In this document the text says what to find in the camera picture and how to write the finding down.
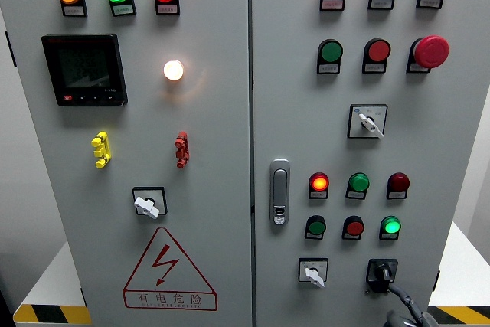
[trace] warning sign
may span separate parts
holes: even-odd
[[[122,291],[126,308],[217,310],[217,294],[177,240],[159,227]]]

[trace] white indicator light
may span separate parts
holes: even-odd
[[[184,66],[178,60],[169,60],[163,67],[163,74],[169,80],[180,80],[184,74]]]

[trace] yellow black hazard stripe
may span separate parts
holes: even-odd
[[[440,325],[490,325],[490,306],[430,306]]]
[[[38,304],[22,304],[14,314],[14,321],[19,323],[92,324],[89,309],[86,306],[43,306]]]

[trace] lightning bolt symbol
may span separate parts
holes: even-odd
[[[156,260],[155,262],[153,262],[153,265],[152,265],[152,268],[153,267],[158,267],[158,266],[163,266],[165,264],[171,264],[171,266],[168,268],[167,272],[165,272],[165,275],[162,276],[162,278],[158,279],[156,281],[156,286],[158,285],[161,285],[162,283],[164,283],[164,278],[165,276],[167,276],[167,274],[171,271],[172,268],[174,268],[175,264],[177,264],[178,262],[178,259],[177,260],[168,260],[166,262],[160,262],[163,258],[163,256],[168,252],[168,250],[170,249],[170,246],[169,245],[165,245],[162,249],[162,251],[160,252],[160,254],[158,255],[158,257],[156,257]]]

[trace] green push button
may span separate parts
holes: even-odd
[[[358,172],[349,178],[349,186],[355,191],[365,191],[369,188],[369,178],[366,174]]]
[[[329,41],[322,47],[322,58],[329,63],[337,61],[342,56],[342,46],[337,41]]]
[[[315,221],[309,225],[308,230],[313,235],[322,235],[327,230],[327,227],[322,222]]]
[[[398,217],[388,216],[382,220],[381,228],[388,234],[396,234],[401,229],[401,223]]]

